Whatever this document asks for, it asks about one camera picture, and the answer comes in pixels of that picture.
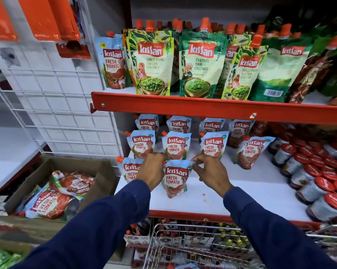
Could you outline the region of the person's left hand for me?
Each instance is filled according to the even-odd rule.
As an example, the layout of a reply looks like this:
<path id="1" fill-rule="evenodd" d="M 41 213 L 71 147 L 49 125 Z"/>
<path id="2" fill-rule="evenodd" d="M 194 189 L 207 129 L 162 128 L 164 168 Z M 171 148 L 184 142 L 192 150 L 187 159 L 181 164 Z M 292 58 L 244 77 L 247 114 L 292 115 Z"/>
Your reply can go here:
<path id="1" fill-rule="evenodd" d="M 150 191 L 153 191 L 164 177 L 163 166 L 145 166 L 144 161 L 136 175 L 136 180 L 147 184 Z"/>

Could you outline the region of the person's right hand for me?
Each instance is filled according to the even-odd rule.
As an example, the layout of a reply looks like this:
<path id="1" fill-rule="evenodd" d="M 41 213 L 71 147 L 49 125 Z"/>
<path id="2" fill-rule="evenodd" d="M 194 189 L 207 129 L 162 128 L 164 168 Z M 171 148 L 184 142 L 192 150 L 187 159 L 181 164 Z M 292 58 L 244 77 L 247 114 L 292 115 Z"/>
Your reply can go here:
<path id="1" fill-rule="evenodd" d="M 204 182 L 205 185 L 214 190 L 222 198 L 233 188 L 233 185 L 229 181 L 227 170 L 218 157 L 198 154 L 191 161 L 205 168 L 206 177 L 199 178 L 199 180 Z"/>

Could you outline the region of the blue tomato ketchup pouch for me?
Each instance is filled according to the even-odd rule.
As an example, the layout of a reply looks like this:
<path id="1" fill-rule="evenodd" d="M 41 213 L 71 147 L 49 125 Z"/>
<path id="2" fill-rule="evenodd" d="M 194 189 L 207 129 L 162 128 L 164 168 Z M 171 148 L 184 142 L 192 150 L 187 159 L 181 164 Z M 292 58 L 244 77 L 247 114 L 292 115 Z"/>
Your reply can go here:
<path id="1" fill-rule="evenodd" d="M 121 35 L 107 31 L 106 36 L 95 37 L 95 50 L 104 86 L 112 90 L 123 90 L 131 86 Z"/>
<path id="2" fill-rule="evenodd" d="M 169 199 L 188 190 L 186 184 L 192 171 L 192 164 L 195 164 L 195 162 L 188 160 L 168 160 L 165 162 L 163 167 L 164 177 L 161 184 Z"/>

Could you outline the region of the person's left forearm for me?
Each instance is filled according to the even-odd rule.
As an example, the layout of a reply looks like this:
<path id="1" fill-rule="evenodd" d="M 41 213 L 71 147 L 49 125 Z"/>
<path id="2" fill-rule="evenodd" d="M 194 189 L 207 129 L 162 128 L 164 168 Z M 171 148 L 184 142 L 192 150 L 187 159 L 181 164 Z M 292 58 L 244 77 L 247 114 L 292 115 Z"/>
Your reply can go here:
<path id="1" fill-rule="evenodd" d="M 103 269 L 129 225 L 149 213 L 153 182 L 134 180 L 117 194 L 90 203 L 51 240 L 10 269 Z"/>

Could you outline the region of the rows of blue ketchup packets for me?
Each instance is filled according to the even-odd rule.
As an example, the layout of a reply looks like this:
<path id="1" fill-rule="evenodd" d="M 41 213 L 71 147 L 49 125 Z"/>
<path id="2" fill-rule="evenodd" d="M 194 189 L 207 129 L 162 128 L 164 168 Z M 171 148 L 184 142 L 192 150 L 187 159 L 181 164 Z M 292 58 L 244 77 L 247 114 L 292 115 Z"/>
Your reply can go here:
<path id="1" fill-rule="evenodd" d="M 133 153 L 133 157 L 117 157 L 119 169 L 124 180 L 129 183 L 136 179 L 137 172 L 143 160 L 152 153 L 158 140 L 154 133 L 158 133 L 158 115 L 136 115 L 138 130 L 132 133 L 126 132 L 127 141 Z M 188 160 L 191 138 L 191 118 L 184 116 L 171 116 L 167 120 L 169 132 L 162 131 L 162 147 L 165 154 L 165 162 L 168 160 Z M 200 151 L 202 154 L 221 158 L 228 142 L 233 142 L 233 137 L 242 138 L 244 134 L 233 135 L 233 127 L 229 131 L 221 131 L 224 120 L 206 118 L 199 125 L 201 135 Z"/>

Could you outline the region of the open brown cardboard box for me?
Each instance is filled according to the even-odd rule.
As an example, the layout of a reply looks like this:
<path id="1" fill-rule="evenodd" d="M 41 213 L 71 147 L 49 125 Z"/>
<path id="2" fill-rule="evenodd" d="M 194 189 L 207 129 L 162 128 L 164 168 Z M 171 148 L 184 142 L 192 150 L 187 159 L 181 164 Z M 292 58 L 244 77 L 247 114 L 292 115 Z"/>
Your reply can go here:
<path id="1" fill-rule="evenodd" d="M 24 216 L 24 206 L 40 190 L 50 189 L 49 180 L 54 171 L 61 172 L 80 172 L 95 177 L 95 182 L 80 201 L 81 211 L 92 201 L 114 193 L 117 186 L 117 176 L 109 160 L 100 159 L 79 159 L 66 157 L 43 156 L 43 163 L 28 176 L 16 192 L 5 204 L 5 211 L 8 216 Z"/>

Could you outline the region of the red-edged shelf with pouches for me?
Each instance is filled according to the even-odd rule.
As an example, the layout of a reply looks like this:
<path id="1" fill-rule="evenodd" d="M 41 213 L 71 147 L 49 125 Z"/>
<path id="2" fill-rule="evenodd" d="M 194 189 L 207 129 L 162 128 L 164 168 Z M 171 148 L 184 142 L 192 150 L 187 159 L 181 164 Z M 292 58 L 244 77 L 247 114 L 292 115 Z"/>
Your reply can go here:
<path id="1" fill-rule="evenodd" d="M 91 92 L 96 111 L 337 126 L 337 106 Z"/>

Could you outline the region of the white shelf board red edge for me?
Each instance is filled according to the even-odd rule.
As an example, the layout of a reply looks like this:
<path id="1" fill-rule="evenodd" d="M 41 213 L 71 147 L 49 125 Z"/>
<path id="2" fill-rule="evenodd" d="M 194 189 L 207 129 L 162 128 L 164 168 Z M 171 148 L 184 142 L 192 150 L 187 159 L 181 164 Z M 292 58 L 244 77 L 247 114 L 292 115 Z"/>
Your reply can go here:
<path id="1" fill-rule="evenodd" d="M 234 164 L 235 150 L 225 149 L 221 162 L 228 171 L 229 180 L 240 187 L 265 209 L 284 217 L 303 229 L 318 230 L 322 223 L 313 222 L 306 213 L 304 203 L 295 197 L 295 190 L 282 176 L 280 169 L 271 163 L 272 155 L 264 151 L 250 170 Z M 192 171 L 187 181 L 187 191 L 169 198 L 160 184 L 151 192 L 149 216 L 191 221 L 232 222 L 223 200 Z"/>

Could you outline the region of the group of yellow-capped bottles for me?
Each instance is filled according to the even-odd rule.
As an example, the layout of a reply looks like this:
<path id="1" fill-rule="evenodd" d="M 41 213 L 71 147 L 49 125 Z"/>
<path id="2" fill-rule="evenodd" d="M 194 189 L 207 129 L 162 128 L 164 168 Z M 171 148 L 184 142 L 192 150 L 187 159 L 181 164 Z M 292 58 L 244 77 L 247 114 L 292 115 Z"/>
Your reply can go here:
<path id="1" fill-rule="evenodd" d="M 251 244 L 243 231 L 234 223 L 215 224 L 217 229 L 214 231 L 214 239 L 212 243 L 213 249 L 250 249 Z"/>

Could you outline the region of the white carton of sauce bottles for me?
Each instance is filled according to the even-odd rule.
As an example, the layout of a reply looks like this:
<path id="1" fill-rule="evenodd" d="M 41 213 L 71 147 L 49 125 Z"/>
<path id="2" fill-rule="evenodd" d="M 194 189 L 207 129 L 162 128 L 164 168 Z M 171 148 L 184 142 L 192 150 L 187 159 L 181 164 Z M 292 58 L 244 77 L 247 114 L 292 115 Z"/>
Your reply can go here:
<path id="1" fill-rule="evenodd" d="M 151 240 L 153 221 L 151 217 L 138 223 L 131 224 L 124 235 L 128 245 L 147 246 Z"/>

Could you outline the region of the crumpled ketchup refill pouch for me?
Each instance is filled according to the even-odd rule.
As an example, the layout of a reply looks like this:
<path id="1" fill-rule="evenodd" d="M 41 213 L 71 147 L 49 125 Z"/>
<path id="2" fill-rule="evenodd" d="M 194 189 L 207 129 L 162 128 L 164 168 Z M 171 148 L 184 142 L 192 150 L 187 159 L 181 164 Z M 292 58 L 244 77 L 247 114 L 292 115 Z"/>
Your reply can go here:
<path id="1" fill-rule="evenodd" d="M 49 185 L 51 189 L 81 201 L 85 198 L 94 182 L 95 177 L 89 174 L 57 170 L 52 173 Z"/>

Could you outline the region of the large ketchup refill pouch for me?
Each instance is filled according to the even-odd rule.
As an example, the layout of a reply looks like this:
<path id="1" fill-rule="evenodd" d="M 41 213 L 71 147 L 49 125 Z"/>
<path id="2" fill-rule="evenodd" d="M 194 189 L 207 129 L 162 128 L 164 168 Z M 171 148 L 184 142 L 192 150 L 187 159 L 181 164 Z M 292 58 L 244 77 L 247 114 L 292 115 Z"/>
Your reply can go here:
<path id="1" fill-rule="evenodd" d="M 67 222 L 77 214 L 79 207 L 80 201 L 77 198 L 43 189 L 24 206 L 24 216 Z"/>

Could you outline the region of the flat brown cardboard box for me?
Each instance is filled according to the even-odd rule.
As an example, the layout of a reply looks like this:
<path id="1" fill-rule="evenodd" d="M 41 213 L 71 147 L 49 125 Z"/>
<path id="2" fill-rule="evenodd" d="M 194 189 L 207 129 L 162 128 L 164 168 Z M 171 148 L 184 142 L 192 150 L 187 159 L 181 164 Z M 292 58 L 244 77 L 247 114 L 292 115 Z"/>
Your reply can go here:
<path id="1" fill-rule="evenodd" d="M 68 221 L 0 216 L 0 249 L 28 255 L 36 246 L 52 239 Z"/>

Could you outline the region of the row of dark brown pouches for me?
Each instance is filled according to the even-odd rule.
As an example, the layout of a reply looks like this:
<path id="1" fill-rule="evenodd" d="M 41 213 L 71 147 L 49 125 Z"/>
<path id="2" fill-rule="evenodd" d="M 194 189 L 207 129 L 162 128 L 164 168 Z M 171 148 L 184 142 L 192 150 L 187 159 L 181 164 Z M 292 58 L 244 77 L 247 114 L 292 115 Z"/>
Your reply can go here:
<path id="1" fill-rule="evenodd" d="M 301 37 L 309 37 L 312 47 L 301 71 L 285 95 L 285 103 L 302 103 L 314 85 L 332 66 L 332 55 L 337 52 L 337 7 L 314 14 L 299 27 Z"/>

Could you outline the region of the green packets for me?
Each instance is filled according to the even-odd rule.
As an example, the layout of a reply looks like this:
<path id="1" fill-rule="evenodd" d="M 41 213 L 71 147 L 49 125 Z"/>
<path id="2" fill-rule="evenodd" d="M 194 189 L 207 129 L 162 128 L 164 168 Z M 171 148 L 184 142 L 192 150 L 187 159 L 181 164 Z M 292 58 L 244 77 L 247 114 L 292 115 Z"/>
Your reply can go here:
<path id="1" fill-rule="evenodd" d="M 24 260 L 24 256 L 0 249 L 0 269 L 8 269 Z"/>

